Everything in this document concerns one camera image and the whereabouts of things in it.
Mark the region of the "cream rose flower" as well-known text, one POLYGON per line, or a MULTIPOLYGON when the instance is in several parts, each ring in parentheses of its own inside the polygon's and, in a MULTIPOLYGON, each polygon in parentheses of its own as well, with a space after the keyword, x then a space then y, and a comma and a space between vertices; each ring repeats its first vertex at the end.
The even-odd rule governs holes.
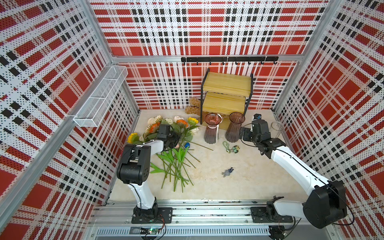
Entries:
POLYGON ((160 123, 160 122, 162 121, 162 119, 163 119, 162 116, 158 115, 158 116, 156 116, 156 117, 152 117, 152 118, 148 119, 147 124, 148 124, 149 126, 151 126, 151 125, 160 123))

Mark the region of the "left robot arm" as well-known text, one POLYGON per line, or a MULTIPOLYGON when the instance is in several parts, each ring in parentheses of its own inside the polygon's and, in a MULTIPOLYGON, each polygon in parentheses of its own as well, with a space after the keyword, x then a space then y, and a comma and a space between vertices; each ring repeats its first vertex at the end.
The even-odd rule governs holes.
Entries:
POLYGON ((180 135, 170 125, 161 124, 157 135, 143 143, 127 143, 117 167, 117 178, 132 190, 137 205, 135 217, 155 220, 160 216, 158 204, 147 179, 150 174, 151 156, 177 146, 180 135))

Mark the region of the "orange gerbera flower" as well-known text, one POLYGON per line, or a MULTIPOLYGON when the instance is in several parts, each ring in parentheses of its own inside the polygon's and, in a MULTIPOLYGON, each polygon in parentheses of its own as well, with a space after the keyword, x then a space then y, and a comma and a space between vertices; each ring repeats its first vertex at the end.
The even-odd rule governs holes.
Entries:
POLYGON ((158 122, 158 123, 154 123, 152 125, 149 125, 146 130, 145 130, 145 133, 144 133, 144 140, 147 142, 149 140, 152 140, 154 138, 156 138, 157 134, 158 134, 158 131, 159 131, 159 127, 160 127, 161 123, 158 122))

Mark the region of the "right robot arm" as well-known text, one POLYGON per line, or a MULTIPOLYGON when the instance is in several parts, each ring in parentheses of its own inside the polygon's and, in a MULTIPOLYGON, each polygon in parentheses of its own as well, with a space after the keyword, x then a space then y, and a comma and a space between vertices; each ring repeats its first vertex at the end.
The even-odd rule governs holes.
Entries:
POLYGON ((269 216, 277 214, 306 219, 314 227, 322 229, 337 224, 351 212, 343 183, 332 182, 320 175, 297 157, 281 139, 272 138, 268 123, 260 115, 256 115, 250 128, 241 128, 240 139, 250 142, 262 155, 284 168, 308 195, 304 202, 274 198, 267 204, 269 216))

